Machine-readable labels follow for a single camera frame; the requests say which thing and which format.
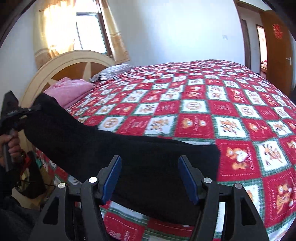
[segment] red door decoration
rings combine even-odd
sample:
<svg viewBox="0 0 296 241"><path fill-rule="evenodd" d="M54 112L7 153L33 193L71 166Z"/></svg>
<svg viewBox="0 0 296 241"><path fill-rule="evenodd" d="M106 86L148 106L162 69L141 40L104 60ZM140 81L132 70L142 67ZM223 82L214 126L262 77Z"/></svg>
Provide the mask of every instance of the red door decoration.
<svg viewBox="0 0 296 241"><path fill-rule="evenodd" d="M273 25L274 28L274 35L277 39L282 39L283 37L283 32L281 32L281 27L278 24Z"/></svg>

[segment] folded pink towel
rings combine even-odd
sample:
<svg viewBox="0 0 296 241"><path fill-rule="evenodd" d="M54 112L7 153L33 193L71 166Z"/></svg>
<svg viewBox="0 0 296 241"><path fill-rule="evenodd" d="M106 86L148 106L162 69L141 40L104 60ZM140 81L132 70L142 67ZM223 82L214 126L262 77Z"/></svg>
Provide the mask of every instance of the folded pink towel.
<svg viewBox="0 0 296 241"><path fill-rule="evenodd" d="M93 87L90 82L85 80L72 80L65 77L50 86L44 93L54 97L60 106L67 109L80 100Z"/></svg>

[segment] red checkered blanket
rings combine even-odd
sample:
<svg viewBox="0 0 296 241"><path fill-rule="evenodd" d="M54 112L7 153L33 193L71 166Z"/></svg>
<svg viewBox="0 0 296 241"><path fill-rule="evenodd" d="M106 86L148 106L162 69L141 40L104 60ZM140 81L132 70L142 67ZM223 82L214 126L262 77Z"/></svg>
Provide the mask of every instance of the red checkered blanket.
<svg viewBox="0 0 296 241"><path fill-rule="evenodd" d="M95 88L68 112L86 125L126 135L170 138L221 151L218 181L244 185L270 240L296 217L296 106L271 83L228 61L140 66ZM55 183L78 181L39 150ZM221 237L225 204L215 238ZM109 202L107 231L119 240L189 240L192 227L164 223Z"/></svg>

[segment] wooden door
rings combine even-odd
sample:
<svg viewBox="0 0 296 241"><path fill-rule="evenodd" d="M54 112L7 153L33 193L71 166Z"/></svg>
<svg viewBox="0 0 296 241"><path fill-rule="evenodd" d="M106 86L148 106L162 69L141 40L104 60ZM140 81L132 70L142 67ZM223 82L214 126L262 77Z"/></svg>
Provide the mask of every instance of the wooden door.
<svg viewBox="0 0 296 241"><path fill-rule="evenodd" d="M289 30L273 10L260 13L267 45L266 79L285 95L292 91L292 47Z"/></svg>
<svg viewBox="0 0 296 241"><path fill-rule="evenodd" d="M251 47L250 47L250 37L247 26L247 21L241 19L242 22L242 34L244 37L244 58L245 58L245 66L251 69Z"/></svg>

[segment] person's arm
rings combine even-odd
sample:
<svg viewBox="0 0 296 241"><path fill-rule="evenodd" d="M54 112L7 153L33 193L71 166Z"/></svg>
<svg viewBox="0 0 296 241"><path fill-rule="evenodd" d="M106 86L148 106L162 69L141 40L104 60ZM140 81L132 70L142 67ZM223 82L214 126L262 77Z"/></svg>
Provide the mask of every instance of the person's arm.
<svg viewBox="0 0 296 241"><path fill-rule="evenodd" d="M8 143L11 157L18 158L21 152L18 132L14 131L11 135L0 136L0 200L6 196L11 196L12 188L15 185L15 183L10 182L5 172L5 162L2 153L2 146L4 143Z"/></svg>

